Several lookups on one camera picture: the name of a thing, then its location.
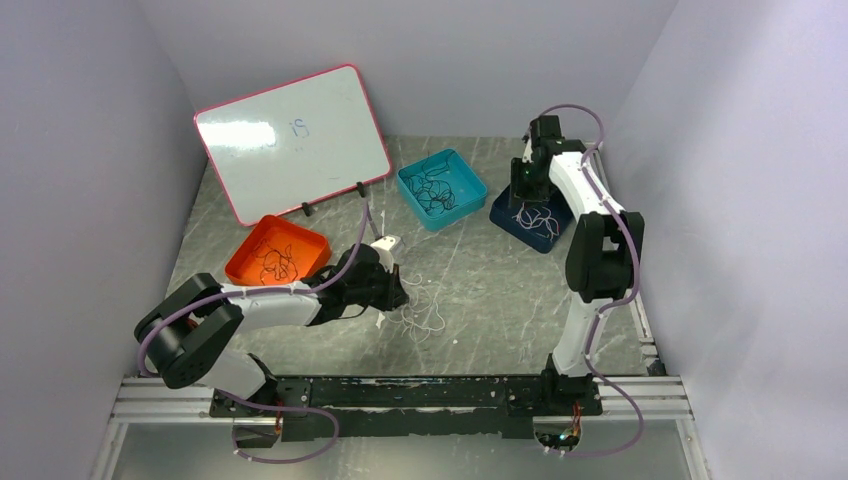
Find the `gray marble surface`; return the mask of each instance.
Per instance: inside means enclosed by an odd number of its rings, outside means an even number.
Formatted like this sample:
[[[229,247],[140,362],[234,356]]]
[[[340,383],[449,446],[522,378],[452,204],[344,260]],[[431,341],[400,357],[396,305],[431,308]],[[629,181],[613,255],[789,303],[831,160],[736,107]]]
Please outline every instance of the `gray marble surface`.
[[[433,233],[425,230],[397,192],[391,175],[369,188],[372,211],[385,232],[403,237],[401,273],[419,295],[432,295],[445,328],[405,330],[397,313],[377,326],[369,309],[352,320],[317,327],[279,327],[236,335],[231,345],[258,355],[278,374],[533,373],[544,367],[568,311],[564,265],[573,223],[553,251],[542,255],[489,221],[492,201],[509,182],[509,160],[523,143],[512,138],[387,137],[394,168],[444,148],[456,149],[489,189],[483,209]],[[325,235],[335,263],[356,238],[361,200],[354,192],[286,218]],[[224,265],[250,228],[240,226],[211,167],[206,169],[186,225],[169,291],[197,272],[228,282]],[[414,318],[441,326],[435,307]],[[627,308],[615,310],[599,347],[598,367],[610,374],[645,373],[636,326]]]

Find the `whiteboard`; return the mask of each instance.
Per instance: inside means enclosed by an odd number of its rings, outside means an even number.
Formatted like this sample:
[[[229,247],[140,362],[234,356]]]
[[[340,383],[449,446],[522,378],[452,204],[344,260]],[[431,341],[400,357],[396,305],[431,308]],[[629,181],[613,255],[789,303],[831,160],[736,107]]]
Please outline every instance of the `whiteboard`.
[[[359,72],[342,65],[197,113],[194,123],[242,225],[389,174]]]

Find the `table surface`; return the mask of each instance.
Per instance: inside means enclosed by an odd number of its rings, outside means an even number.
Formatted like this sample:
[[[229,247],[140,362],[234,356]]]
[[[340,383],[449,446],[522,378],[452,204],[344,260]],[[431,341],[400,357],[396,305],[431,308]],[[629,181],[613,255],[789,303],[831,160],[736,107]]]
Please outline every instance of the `table surface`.
[[[570,295],[564,277],[573,222],[551,253],[542,255],[489,221],[494,199],[509,183],[509,161],[524,144],[513,138],[388,136],[393,168],[445,148],[457,150],[488,187],[483,209],[439,232],[429,232],[397,191],[394,175],[369,187],[378,226],[406,245],[401,275],[406,286],[432,306],[414,320],[445,328],[426,336],[405,329],[397,312],[378,327],[378,312],[316,327],[279,327],[238,334],[230,343],[259,356],[276,374],[422,375],[537,373],[559,341]],[[286,218],[317,231],[330,242],[331,263],[356,239],[361,200],[341,195]],[[211,166],[206,168],[169,292],[198,272],[229,282],[224,265],[250,228],[240,226]],[[598,348],[598,368],[608,374],[645,374],[636,322],[629,308],[612,312]]]
[[[635,422],[585,423],[584,452],[621,445]],[[325,442],[283,443],[250,453],[293,458]],[[251,480],[501,480],[577,478],[681,480],[692,478],[674,420],[651,420],[633,448],[605,458],[545,455],[533,440],[500,435],[450,435],[343,438],[327,453],[294,465],[248,463],[232,454],[228,425],[132,425],[115,468],[114,479],[180,480],[249,478]]]

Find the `tangled black wire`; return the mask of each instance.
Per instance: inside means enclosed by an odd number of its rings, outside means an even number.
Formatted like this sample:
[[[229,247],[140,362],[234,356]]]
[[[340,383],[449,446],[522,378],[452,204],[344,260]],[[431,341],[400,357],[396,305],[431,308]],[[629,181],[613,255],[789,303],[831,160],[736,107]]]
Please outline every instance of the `tangled black wire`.
[[[297,280],[297,265],[292,257],[291,244],[281,252],[272,247],[267,239],[263,239],[253,249],[253,256],[262,261],[262,270],[259,271],[259,281],[262,285],[267,285],[267,281],[279,284]]]
[[[410,174],[404,170],[400,171],[401,181],[424,208],[427,215],[439,215],[456,207],[456,196],[450,184],[435,178],[450,171],[448,160],[453,155],[456,155],[455,150],[442,159],[425,160],[419,173]]]

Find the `black mounting plate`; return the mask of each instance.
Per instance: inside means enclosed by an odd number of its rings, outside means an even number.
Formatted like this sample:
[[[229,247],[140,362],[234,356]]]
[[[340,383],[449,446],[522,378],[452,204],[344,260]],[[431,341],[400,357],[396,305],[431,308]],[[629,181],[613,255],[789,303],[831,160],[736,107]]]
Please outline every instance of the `black mounting plate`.
[[[535,438],[533,417],[571,415],[578,402],[584,416],[602,413],[591,377],[539,375],[456,376],[278,376],[285,405],[309,406],[339,419],[342,437],[387,437],[499,433]],[[273,417],[215,395],[209,414],[218,418]],[[283,415],[281,441],[332,435],[320,415]]]

